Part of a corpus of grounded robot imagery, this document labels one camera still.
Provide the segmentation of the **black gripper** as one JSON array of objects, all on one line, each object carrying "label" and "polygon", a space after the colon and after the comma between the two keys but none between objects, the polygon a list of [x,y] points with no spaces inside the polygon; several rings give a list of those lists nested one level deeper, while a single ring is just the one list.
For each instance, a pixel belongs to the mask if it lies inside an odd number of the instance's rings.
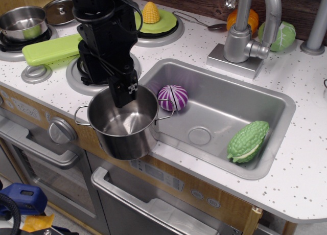
[{"label": "black gripper", "polygon": [[138,77],[131,58],[131,48],[137,38],[114,38],[95,41],[81,40],[80,58],[91,84],[107,84],[117,108],[137,97]]}]

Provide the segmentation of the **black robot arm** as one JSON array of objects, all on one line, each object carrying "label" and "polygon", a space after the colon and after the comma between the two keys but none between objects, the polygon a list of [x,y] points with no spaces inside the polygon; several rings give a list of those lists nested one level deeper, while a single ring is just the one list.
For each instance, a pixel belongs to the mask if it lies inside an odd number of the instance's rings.
[{"label": "black robot arm", "polygon": [[139,32],[134,16],[137,8],[132,0],[72,1],[88,83],[107,83],[116,107],[122,108],[136,99],[138,78],[130,51]]}]

